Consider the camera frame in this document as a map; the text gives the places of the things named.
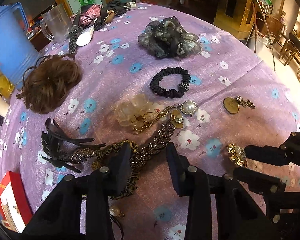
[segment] brown hair bun wig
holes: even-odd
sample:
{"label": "brown hair bun wig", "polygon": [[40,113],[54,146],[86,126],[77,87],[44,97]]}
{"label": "brown hair bun wig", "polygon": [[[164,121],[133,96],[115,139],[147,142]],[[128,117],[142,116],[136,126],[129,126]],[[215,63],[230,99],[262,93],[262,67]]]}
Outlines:
{"label": "brown hair bun wig", "polygon": [[[62,105],[70,89],[81,81],[82,73],[74,62],[74,56],[70,54],[45,56],[38,59],[40,60],[42,61],[38,66],[28,68],[23,74],[22,91],[16,97],[23,98],[27,109],[47,114]],[[25,79],[25,74],[30,69],[33,71]]]}

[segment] purple tablecloth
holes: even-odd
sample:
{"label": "purple tablecloth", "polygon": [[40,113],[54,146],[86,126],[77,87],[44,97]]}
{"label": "purple tablecloth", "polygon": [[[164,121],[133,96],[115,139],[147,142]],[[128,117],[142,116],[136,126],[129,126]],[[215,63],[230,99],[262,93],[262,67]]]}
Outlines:
{"label": "purple tablecloth", "polygon": [[[138,44],[137,36],[151,20],[169,16],[176,16],[188,32],[200,36],[200,54],[182,60],[157,59]],[[61,55],[67,48],[66,44],[52,42],[42,53]],[[61,107],[47,115],[35,114],[25,108],[23,101],[16,100],[14,92],[0,131],[0,181],[6,171],[20,172],[33,212],[64,175],[91,173],[91,162],[84,163],[83,173],[78,175],[65,168],[56,169],[41,158],[41,131],[45,130],[48,117],[73,138],[94,137],[96,143],[107,144],[130,139],[141,144],[157,127],[133,135],[131,129],[121,127],[114,119],[113,110],[118,102],[145,93],[154,103],[153,108],[162,110],[194,100],[198,112],[186,118],[184,128],[176,130],[171,141],[192,165],[218,176],[234,168],[225,150],[227,143],[277,147],[291,131],[300,130],[300,116],[291,103],[289,90],[270,67],[228,32],[168,8],[138,4],[137,10],[115,18],[95,32],[88,45],[78,48],[76,62],[83,69],[83,78]],[[182,67],[191,75],[190,90],[182,98],[158,97],[149,89],[152,77],[167,67]],[[169,89],[179,82],[180,77],[173,75],[160,84]],[[242,107],[238,114],[229,114],[223,108],[223,99],[237,95],[250,99],[256,109]],[[287,190],[300,190],[300,167],[274,167],[249,161],[249,168],[282,178]],[[164,153],[148,162],[137,186],[134,195],[115,203],[125,214],[121,219],[125,239],[183,239],[188,198],[178,197],[173,190]],[[262,198],[253,196],[264,210]],[[213,225],[216,238],[215,215]]]}

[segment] black scrunchie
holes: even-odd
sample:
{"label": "black scrunchie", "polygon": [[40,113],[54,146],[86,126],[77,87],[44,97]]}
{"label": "black scrunchie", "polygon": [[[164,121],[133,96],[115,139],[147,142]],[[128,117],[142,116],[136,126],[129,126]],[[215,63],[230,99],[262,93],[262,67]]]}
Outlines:
{"label": "black scrunchie", "polygon": [[[164,76],[168,76],[170,74],[181,74],[182,75],[182,82],[179,84],[179,91],[175,89],[169,89],[167,91],[165,88],[159,86],[159,82],[162,80]],[[168,67],[166,69],[162,69],[157,75],[155,75],[150,82],[150,89],[159,96],[166,97],[166,98],[181,98],[186,91],[189,90],[189,83],[190,83],[190,75],[187,70],[181,67]]]}

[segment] tile floor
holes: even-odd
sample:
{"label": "tile floor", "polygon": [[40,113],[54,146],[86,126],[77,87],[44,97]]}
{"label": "tile floor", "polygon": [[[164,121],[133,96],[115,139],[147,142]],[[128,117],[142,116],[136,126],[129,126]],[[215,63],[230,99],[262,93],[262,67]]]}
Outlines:
{"label": "tile floor", "polygon": [[[291,97],[293,99],[293,103],[297,107],[300,112],[300,83],[297,78],[298,71],[298,63],[293,60],[289,65],[284,65],[284,60],[279,60],[279,51],[281,47],[279,44],[274,45],[274,63],[276,74],[283,84],[285,84],[291,91]],[[264,47],[263,50],[258,53],[258,56],[261,57],[268,66],[273,69],[273,59],[271,50]]]}

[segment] red box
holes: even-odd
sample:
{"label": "red box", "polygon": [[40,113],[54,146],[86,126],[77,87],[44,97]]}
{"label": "red box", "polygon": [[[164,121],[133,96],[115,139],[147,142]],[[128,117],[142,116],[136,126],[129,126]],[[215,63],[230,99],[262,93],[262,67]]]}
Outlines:
{"label": "red box", "polygon": [[32,218],[21,176],[8,171],[0,183],[0,214],[5,227],[22,233]]}

